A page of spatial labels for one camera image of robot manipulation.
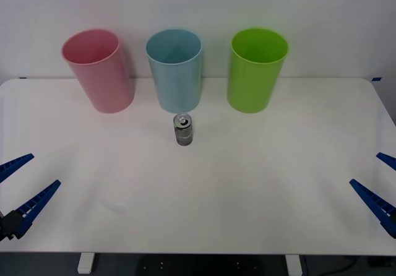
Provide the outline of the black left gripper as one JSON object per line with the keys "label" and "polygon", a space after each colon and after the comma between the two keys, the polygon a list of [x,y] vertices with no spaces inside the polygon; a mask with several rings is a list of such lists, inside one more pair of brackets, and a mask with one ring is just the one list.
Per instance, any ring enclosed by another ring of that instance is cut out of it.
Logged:
{"label": "black left gripper", "polygon": [[[3,163],[0,166],[0,183],[10,177],[19,168],[24,166],[33,158],[34,155],[29,153],[19,158],[15,158],[9,162]],[[19,208],[9,212],[8,217],[7,215],[3,215],[1,213],[0,241],[7,237],[9,239],[21,239],[21,237],[23,237],[32,226],[33,221],[49,202],[54,193],[58,190],[60,185],[60,180],[54,181],[47,188],[39,192],[26,203],[22,204]]]}

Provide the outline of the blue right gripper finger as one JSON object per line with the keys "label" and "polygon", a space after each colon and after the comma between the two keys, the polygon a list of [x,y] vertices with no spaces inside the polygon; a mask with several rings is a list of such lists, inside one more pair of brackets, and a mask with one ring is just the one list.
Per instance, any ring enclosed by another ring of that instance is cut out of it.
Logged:
{"label": "blue right gripper finger", "polygon": [[388,165],[389,167],[391,167],[393,170],[396,170],[396,158],[392,157],[390,155],[384,154],[379,152],[376,157],[381,160],[382,162],[384,162],[386,165]]}
{"label": "blue right gripper finger", "polygon": [[350,181],[350,185],[376,216],[383,229],[395,238],[395,207],[355,179]]}

